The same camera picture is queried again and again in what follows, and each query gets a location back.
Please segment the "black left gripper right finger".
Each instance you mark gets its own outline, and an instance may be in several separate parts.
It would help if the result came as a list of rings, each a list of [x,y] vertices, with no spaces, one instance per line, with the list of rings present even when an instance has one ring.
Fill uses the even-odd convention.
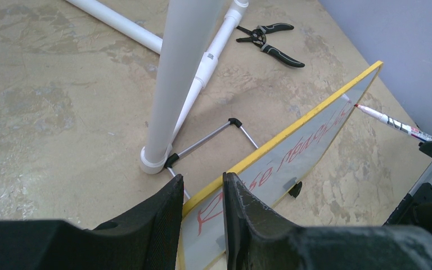
[[[223,174],[228,269],[432,269],[432,235],[415,226],[301,227]]]

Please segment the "white red whiteboard marker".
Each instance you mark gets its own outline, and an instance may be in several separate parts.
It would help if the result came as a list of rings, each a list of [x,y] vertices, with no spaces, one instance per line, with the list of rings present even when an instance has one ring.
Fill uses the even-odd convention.
[[[393,129],[396,129],[400,132],[403,132],[415,139],[417,139],[418,141],[425,143],[425,142],[430,142],[432,141],[432,136],[422,132],[421,130],[412,127],[408,124],[402,123],[400,121],[398,121],[397,119],[394,119],[386,114],[383,114],[381,112],[378,112],[370,107],[361,105],[356,103],[354,105],[356,108],[358,108],[359,110],[361,110],[363,113],[375,118],[376,120],[378,120],[381,123],[386,124],[387,126],[390,126]]]

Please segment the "yellow framed whiteboard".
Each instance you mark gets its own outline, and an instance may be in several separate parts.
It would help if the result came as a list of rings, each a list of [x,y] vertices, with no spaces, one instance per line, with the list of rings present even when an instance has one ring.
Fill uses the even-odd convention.
[[[377,61],[292,125],[231,168],[247,189],[273,207],[320,161],[377,78]],[[179,269],[206,269],[225,251],[223,179],[219,177],[183,206]]]

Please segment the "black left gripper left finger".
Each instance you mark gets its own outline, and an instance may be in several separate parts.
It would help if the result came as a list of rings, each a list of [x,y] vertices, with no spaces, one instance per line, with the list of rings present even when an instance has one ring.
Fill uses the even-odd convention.
[[[0,269],[174,269],[181,175],[94,229],[64,220],[0,221]]]

